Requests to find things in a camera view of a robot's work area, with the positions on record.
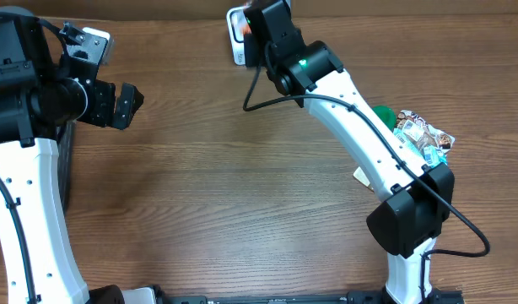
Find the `orange packet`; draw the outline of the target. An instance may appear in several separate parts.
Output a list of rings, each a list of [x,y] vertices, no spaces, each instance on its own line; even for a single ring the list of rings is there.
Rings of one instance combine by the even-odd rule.
[[[239,18],[240,18],[240,32],[241,32],[242,35],[251,33],[250,21],[245,16],[245,11],[252,5],[252,3],[253,3],[252,0],[246,1],[245,4],[243,5],[243,8],[242,8],[242,10],[240,12],[240,15],[239,15]]]

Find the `round can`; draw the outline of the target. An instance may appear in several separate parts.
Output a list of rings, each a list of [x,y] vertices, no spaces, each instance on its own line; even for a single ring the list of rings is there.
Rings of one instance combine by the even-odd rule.
[[[397,125],[397,115],[388,106],[374,106],[373,112],[393,132]]]

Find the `brown white snack bag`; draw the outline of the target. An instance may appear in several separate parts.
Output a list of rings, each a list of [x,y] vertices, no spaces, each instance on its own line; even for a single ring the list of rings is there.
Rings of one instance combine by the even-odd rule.
[[[396,128],[402,130],[422,153],[426,145],[433,145],[442,150],[447,158],[455,143],[455,138],[433,127],[414,111],[401,110],[397,114]]]

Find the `teal wet wipes pack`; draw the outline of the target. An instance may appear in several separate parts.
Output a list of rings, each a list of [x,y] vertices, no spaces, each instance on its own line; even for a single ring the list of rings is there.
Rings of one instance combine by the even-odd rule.
[[[395,128],[393,134],[400,140],[402,145],[409,149],[413,154],[423,159],[422,153],[418,150],[416,145],[410,140],[410,138],[400,129]]]

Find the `small green white packet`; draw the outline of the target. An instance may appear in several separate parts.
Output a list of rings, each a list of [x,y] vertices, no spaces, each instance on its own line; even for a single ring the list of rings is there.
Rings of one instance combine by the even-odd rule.
[[[442,150],[433,145],[424,146],[422,148],[422,154],[424,160],[431,167],[436,167],[439,164],[448,164],[448,160]]]

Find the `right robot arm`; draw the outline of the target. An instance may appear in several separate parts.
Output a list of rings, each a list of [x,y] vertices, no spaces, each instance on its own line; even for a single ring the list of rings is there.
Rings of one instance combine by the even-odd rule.
[[[358,162],[379,199],[366,223],[386,251],[380,292],[351,292],[350,303],[461,303],[460,293],[429,282],[430,258],[450,215],[454,175],[429,166],[381,121],[357,91],[340,59],[322,41],[305,44],[285,1],[254,1],[244,10],[245,40],[285,100],[322,122]]]

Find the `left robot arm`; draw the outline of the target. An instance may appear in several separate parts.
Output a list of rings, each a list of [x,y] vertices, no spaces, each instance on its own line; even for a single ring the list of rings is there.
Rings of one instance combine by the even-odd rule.
[[[152,303],[149,287],[90,289],[70,245],[58,144],[70,122],[127,128],[143,104],[131,84],[98,80],[111,36],[0,8],[0,242],[11,303]]]

